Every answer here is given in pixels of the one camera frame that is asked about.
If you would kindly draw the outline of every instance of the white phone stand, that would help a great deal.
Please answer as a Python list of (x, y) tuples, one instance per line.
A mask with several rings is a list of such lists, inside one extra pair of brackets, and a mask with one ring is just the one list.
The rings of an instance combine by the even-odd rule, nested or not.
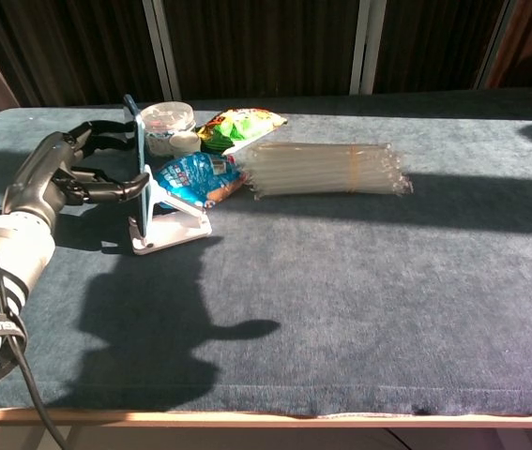
[[(202, 206), (186, 202), (161, 187), (153, 178), (149, 166), (144, 166), (144, 172), (150, 177), (146, 236), (141, 236), (136, 220), (130, 217), (129, 232), (134, 253), (145, 255), (211, 234), (211, 224)], [(153, 216), (153, 208), (157, 203), (167, 203), (177, 211)]]

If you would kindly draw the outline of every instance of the clear plastic container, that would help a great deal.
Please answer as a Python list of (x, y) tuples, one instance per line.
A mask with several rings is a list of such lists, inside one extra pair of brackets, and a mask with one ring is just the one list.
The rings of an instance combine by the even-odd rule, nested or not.
[(149, 152), (158, 157), (170, 156), (169, 140), (178, 131), (193, 131), (196, 123), (192, 107), (181, 101), (157, 103), (141, 111)]

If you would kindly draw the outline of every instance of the black cable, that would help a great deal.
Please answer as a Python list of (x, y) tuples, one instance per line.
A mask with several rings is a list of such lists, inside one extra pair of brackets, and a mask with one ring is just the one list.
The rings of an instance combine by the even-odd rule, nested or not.
[(395, 438), (395, 440), (398, 443), (400, 443), (403, 447), (405, 447), (405, 450), (413, 450), (412, 447), (407, 445), (407, 443), (405, 443), (405, 441), (403, 439), (401, 439), (399, 436), (397, 436), (397, 433), (395, 433), (392, 429), (383, 428), (383, 430), (386, 431), (388, 434), (390, 434), (393, 438)]
[[(3, 274), (1, 271), (1, 266), (0, 266), (0, 306), (1, 306), (2, 312), (7, 314), (9, 319), (14, 321), (16, 324), (18, 324), (23, 329), (22, 320), (9, 307), (9, 304), (7, 301), (7, 294), (5, 291), (5, 283), (3, 282)], [(30, 393), (30, 398), (32, 398), (32, 403), (37, 409), (38, 415), (40, 416), (42, 423), (47, 428), (49, 433), (51, 433), (51, 436), (53, 436), (53, 439), (55, 440), (57, 445), (59, 445), (59, 447), (62, 450), (68, 450), (68, 444), (66, 443), (66, 440), (61, 435), (61, 433), (59, 432), (55, 424), (53, 423), (53, 420), (49, 416), (46, 408), (44, 407), (44, 404), (42, 403), (42, 399), (40, 398), (40, 394), (38, 393), (38, 388), (34, 381), (32, 371), (30, 370), (28, 361), (23, 355), (22, 348), (20, 347), (20, 343), (18, 342), (17, 338), (14, 336), (6, 336), (6, 339), (8, 341), (9, 348), (13, 352), (13, 356), (15, 357), (16, 361), (18, 362), (18, 365), (20, 366), (20, 369), (22, 370), (23, 380), (25, 381), (25, 384), (28, 388), (28, 392)]]

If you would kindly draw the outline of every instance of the container lid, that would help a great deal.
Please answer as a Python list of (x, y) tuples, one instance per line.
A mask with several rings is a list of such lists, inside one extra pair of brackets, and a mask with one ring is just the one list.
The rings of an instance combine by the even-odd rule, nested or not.
[(192, 107), (181, 101), (166, 101), (141, 111), (147, 132), (171, 133), (186, 130), (194, 124)]

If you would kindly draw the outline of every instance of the green snack bag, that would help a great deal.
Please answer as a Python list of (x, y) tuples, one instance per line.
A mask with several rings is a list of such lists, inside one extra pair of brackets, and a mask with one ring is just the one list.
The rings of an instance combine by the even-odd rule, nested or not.
[(208, 149), (231, 155), (286, 122), (268, 110), (235, 109), (216, 115), (197, 134)]

